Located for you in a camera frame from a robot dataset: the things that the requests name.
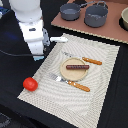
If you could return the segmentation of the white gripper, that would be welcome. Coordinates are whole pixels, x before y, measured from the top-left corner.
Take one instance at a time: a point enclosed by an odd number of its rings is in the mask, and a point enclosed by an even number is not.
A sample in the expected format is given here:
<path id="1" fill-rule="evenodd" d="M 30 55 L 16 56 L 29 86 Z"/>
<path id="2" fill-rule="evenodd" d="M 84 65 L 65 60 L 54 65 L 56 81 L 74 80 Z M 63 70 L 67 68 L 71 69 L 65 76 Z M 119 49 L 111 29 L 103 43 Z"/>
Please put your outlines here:
<path id="1" fill-rule="evenodd" d="M 38 20 L 32 23 L 19 23 L 23 33 L 24 41 L 28 44 L 34 56 L 42 56 L 45 46 L 50 45 L 47 30 L 43 27 L 43 21 Z"/>

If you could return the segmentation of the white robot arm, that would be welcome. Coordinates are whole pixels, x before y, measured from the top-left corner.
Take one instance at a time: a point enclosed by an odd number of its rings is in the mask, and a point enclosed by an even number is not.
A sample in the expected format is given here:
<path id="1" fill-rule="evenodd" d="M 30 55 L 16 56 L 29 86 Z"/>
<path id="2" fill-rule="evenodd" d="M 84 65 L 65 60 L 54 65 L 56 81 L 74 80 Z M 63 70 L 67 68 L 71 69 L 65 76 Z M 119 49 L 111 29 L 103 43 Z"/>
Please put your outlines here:
<path id="1" fill-rule="evenodd" d="M 33 56 L 42 56 L 44 49 L 43 17 L 40 0 L 9 0 Z"/>

